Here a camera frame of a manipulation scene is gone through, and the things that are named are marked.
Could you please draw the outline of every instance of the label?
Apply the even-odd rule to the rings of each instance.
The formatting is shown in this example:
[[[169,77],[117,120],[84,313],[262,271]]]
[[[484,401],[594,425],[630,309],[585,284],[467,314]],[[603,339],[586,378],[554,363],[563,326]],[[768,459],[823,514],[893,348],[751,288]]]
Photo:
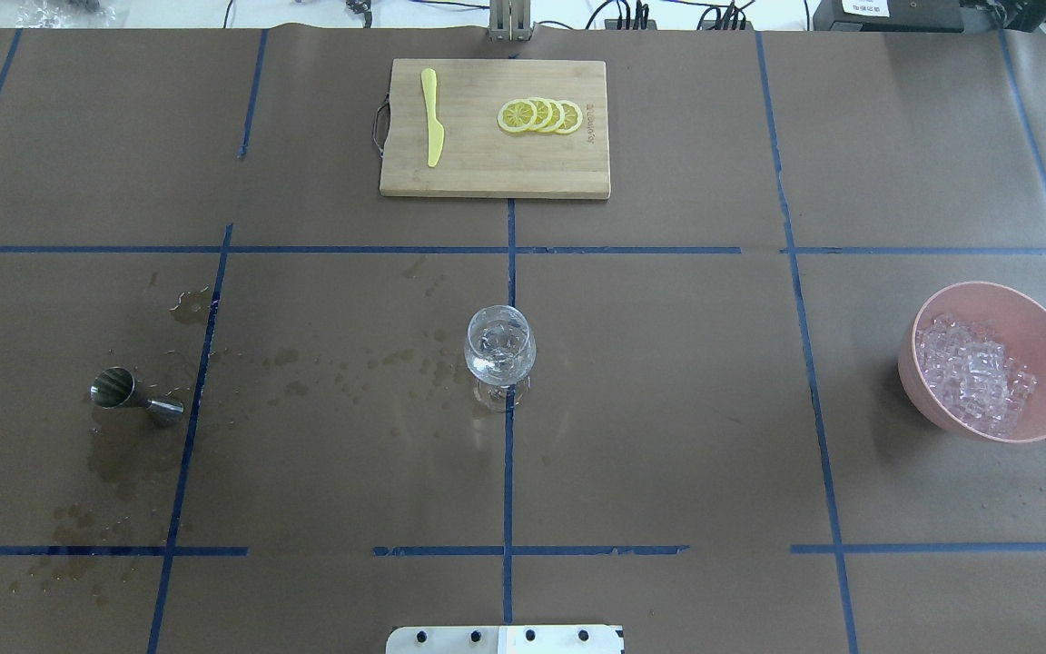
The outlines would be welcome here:
[[[890,17],[887,0],[842,0],[842,12],[859,17]]]

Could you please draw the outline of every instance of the wine glass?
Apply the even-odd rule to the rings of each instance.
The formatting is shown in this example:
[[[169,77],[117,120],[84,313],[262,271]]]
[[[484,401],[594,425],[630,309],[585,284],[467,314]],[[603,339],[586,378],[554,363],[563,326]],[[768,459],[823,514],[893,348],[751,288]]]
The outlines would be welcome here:
[[[526,318],[515,307],[480,309],[465,329],[465,366],[478,382],[474,396],[495,412],[519,406],[520,398],[531,388],[535,364],[535,335]],[[514,398],[514,404],[507,405]]]

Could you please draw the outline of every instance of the wooden cutting board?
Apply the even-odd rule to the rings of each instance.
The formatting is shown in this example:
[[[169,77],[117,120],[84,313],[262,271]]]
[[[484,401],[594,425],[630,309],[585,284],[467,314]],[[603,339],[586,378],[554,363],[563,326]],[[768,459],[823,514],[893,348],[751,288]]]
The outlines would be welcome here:
[[[423,69],[438,74],[444,153],[427,165]],[[584,109],[577,132],[508,134],[508,99],[571,99]],[[611,195],[608,81],[602,62],[531,59],[394,59],[383,196],[597,199]]]

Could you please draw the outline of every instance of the metal bracket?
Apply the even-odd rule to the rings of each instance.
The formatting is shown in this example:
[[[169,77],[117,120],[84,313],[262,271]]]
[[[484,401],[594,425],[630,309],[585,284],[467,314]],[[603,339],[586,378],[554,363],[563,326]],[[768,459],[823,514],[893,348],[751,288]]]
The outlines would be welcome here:
[[[531,41],[531,0],[491,0],[491,41]]]

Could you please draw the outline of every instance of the pink bowl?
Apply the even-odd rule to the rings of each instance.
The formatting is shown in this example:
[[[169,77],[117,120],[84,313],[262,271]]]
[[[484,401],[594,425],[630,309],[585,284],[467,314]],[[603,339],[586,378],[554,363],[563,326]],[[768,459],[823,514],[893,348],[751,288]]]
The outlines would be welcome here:
[[[997,340],[1008,356],[1028,365],[1037,377],[1036,393],[1011,436],[996,437],[972,430],[942,406],[926,386],[923,369],[914,357],[914,332],[926,328],[935,315],[950,313],[959,320],[994,320]],[[899,377],[910,402],[943,430],[979,442],[1029,444],[1046,438],[1046,310],[1039,302],[1008,287],[991,281],[963,281],[931,295],[914,315],[899,352]]]

